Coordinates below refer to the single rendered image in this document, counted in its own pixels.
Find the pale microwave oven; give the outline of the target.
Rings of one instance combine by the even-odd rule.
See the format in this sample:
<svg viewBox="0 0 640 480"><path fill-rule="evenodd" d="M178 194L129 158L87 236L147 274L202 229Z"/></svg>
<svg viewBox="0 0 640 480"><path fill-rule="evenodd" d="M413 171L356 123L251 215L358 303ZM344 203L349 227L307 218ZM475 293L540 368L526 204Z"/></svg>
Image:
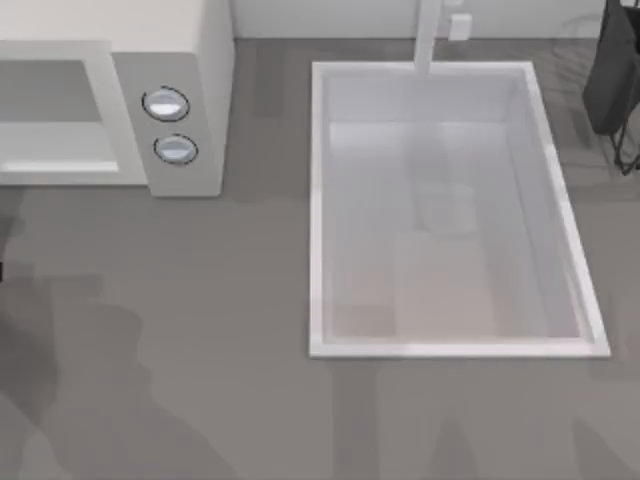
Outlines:
<svg viewBox="0 0 640 480"><path fill-rule="evenodd" d="M0 188L219 195L234 62L229 0L0 0ZM142 108L162 86L188 98L182 120ZM174 134L198 145L188 165L153 151Z"/></svg>

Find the white tap lever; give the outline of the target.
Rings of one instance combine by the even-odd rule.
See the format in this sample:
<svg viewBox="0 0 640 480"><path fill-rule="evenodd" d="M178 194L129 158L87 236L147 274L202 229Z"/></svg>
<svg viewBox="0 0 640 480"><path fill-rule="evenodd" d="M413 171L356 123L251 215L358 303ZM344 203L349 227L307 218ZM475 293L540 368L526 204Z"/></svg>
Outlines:
<svg viewBox="0 0 640 480"><path fill-rule="evenodd" d="M454 13L449 18L448 40L466 41L471 37L473 17L469 13Z"/></svg>

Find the tall white tap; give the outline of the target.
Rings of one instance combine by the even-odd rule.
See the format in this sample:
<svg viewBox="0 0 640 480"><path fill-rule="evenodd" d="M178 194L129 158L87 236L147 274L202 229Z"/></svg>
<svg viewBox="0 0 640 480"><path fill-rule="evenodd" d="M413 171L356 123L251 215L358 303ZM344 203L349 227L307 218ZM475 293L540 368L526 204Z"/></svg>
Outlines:
<svg viewBox="0 0 640 480"><path fill-rule="evenodd" d="M418 74L429 73L437 32L441 20L443 0L419 0L413 63Z"/></svg>

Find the round silver microwave knob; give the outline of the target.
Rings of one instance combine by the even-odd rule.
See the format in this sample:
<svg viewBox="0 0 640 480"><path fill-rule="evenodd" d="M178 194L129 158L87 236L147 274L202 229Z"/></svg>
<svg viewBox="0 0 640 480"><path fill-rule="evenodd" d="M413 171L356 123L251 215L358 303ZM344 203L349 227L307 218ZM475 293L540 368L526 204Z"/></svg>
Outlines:
<svg viewBox="0 0 640 480"><path fill-rule="evenodd" d="M163 162L170 165L188 165L198 154L198 145L188 136L169 135L154 141L153 151Z"/></svg>
<svg viewBox="0 0 640 480"><path fill-rule="evenodd" d="M141 104L151 118L160 122L180 121L190 111L188 98L179 90L169 86L145 92L142 95Z"/></svg>

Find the white sink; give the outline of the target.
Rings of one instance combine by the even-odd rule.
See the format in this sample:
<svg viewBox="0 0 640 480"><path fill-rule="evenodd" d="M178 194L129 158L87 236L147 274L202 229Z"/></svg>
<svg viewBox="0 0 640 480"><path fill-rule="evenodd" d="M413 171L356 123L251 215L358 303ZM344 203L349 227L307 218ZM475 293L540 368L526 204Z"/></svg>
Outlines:
<svg viewBox="0 0 640 480"><path fill-rule="evenodd" d="M608 358L529 61L319 61L313 358Z"/></svg>

